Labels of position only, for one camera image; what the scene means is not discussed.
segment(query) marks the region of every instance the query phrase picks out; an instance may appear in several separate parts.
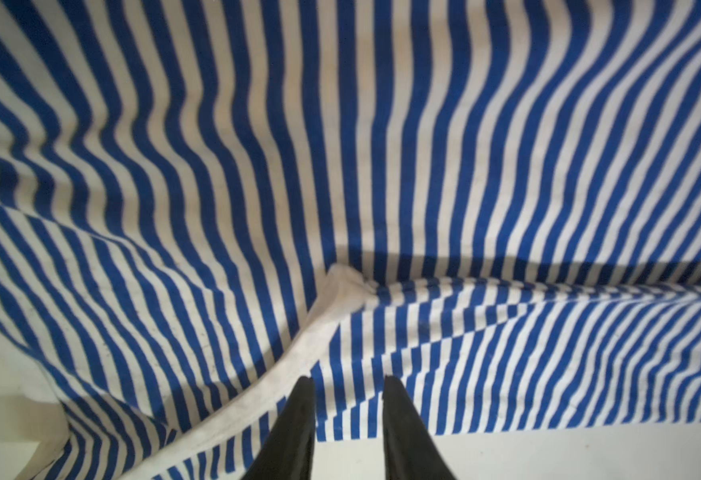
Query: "striped cloth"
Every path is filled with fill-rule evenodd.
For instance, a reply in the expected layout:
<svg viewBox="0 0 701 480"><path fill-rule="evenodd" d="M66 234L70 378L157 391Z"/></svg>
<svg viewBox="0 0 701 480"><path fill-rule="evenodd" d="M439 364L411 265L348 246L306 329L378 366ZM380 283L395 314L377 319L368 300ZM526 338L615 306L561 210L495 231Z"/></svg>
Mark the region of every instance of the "striped cloth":
<svg viewBox="0 0 701 480"><path fill-rule="evenodd" d="M381 285L319 440L701 421L701 0L4 0L0 331L114 478ZM164 478L251 463L276 418Z"/></svg>

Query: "striped sheet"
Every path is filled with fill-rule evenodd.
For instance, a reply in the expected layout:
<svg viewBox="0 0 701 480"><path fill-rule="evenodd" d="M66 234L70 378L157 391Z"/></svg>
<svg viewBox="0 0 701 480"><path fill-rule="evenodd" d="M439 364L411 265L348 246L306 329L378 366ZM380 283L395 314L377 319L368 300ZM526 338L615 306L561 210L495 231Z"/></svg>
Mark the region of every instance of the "striped sheet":
<svg viewBox="0 0 701 480"><path fill-rule="evenodd" d="M114 478L380 285L319 440L701 421L701 0L0 2L0 331ZM248 465L279 406L164 478Z"/></svg>

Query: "white floor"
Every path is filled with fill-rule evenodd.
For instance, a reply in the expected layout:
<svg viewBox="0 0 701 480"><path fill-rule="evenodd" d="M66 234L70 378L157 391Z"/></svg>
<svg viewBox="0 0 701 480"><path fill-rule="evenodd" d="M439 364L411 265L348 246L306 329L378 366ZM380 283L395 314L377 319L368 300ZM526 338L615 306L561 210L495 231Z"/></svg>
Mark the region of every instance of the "white floor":
<svg viewBox="0 0 701 480"><path fill-rule="evenodd" d="M435 444L458 480L701 480L701 424L443 436ZM379 438L316 445L316 480L384 477Z"/></svg>

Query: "black pointed object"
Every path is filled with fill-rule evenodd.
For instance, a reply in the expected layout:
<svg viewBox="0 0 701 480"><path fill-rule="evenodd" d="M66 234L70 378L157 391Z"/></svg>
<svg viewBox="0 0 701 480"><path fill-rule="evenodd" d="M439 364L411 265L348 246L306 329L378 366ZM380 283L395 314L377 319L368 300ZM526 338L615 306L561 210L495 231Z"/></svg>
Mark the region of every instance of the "black pointed object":
<svg viewBox="0 0 701 480"><path fill-rule="evenodd" d="M316 388L301 376L243 480L310 480L316 441Z"/></svg>
<svg viewBox="0 0 701 480"><path fill-rule="evenodd" d="M387 480L455 480L435 449L401 380L385 377L383 437Z"/></svg>

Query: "white surface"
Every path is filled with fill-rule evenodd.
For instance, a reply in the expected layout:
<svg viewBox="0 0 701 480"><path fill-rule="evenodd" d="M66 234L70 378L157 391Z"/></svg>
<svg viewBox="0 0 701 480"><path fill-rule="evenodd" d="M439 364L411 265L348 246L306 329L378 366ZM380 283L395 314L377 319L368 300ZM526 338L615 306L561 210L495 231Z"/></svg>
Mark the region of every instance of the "white surface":
<svg viewBox="0 0 701 480"><path fill-rule="evenodd" d="M701 480L701 424L442 436L435 444L458 480ZM316 480L384 477L379 438L316 444Z"/></svg>
<svg viewBox="0 0 701 480"><path fill-rule="evenodd" d="M65 414L38 365L0 334L0 480L36 474L67 439Z"/></svg>

